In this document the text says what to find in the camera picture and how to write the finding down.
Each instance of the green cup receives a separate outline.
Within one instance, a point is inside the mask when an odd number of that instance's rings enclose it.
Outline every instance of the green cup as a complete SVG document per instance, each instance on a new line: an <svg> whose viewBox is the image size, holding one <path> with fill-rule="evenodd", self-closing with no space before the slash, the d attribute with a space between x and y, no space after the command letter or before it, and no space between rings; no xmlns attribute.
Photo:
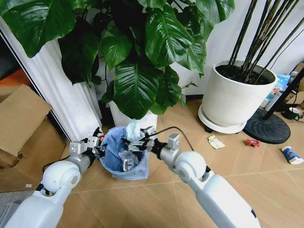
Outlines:
<svg viewBox="0 0 304 228"><path fill-rule="evenodd" d="M301 111L297 108L289 108L284 113L282 113L282 116L284 116L288 120L299 120L303 118L303 115L301 115Z"/></svg>

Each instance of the blue plastic bag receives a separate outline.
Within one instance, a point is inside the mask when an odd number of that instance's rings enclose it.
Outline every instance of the blue plastic bag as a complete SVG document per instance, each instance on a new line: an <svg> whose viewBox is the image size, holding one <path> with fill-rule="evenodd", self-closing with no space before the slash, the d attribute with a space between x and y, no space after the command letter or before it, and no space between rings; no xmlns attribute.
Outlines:
<svg viewBox="0 0 304 228"><path fill-rule="evenodd" d="M112 176L121 180L141 180L149 175L149 152L136 153L138 165L133 169L124 172L123 161L118 156L119 152L127 150L122 138L126 138L125 127L115 127L105 135L102 145L108 144L105 150L105 157L100 158L102 166L112 173Z"/></svg>

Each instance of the small yellow package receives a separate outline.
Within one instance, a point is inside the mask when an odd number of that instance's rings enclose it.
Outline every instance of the small yellow package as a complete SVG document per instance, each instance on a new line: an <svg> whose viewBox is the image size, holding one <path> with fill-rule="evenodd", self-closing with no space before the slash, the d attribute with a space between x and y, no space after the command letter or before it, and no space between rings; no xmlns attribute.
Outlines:
<svg viewBox="0 0 304 228"><path fill-rule="evenodd" d="M208 138L208 142L214 149L219 149L226 146L224 143L218 140L217 137L215 137L215 135L210 136Z"/></svg>

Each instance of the soil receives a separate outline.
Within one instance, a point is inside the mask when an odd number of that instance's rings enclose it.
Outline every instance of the soil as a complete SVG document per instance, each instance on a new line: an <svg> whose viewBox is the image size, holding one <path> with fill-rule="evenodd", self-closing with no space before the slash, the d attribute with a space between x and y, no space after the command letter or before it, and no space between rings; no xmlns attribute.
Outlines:
<svg viewBox="0 0 304 228"><path fill-rule="evenodd" d="M241 74L241 67L233 66L233 65L220 65L216 67L216 70L224 77L229 78L236 82L242 82L239 80L239 76ZM249 79L246 82L242 82L245 84L250 85L266 85L269 84L268 80L260 77L257 83L255 83L256 79L258 77L258 73L255 71L252 71L251 75L249 76Z"/></svg>

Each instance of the baseboard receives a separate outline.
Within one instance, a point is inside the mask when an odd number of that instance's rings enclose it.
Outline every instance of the baseboard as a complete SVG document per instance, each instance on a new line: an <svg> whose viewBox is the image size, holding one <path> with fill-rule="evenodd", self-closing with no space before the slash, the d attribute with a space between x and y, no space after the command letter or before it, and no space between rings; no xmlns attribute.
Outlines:
<svg viewBox="0 0 304 228"><path fill-rule="evenodd" d="M186 95L186 101L202 99L204 94Z"/></svg>

